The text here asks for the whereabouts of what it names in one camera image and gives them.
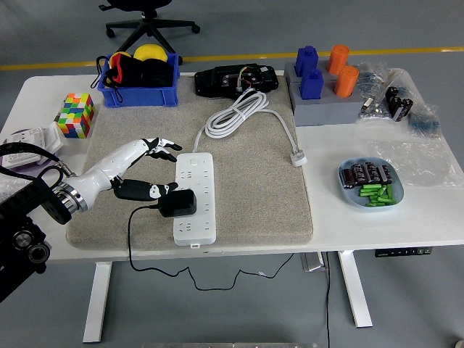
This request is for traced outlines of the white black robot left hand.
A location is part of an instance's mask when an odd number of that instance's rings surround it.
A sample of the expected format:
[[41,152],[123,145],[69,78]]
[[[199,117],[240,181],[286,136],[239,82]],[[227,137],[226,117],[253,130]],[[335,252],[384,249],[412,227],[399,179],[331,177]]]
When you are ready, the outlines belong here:
[[65,183],[71,187],[73,198],[82,212],[93,207],[100,192],[110,189],[115,190],[115,196],[119,199],[154,201],[176,189],[178,184],[159,185],[132,179],[123,180],[122,176],[144,156],[176,162],[177,159],[169,153],[169,148],[182,150],[180,145],[165,138],[131,141],[98,161],[86,173],[66,179]]

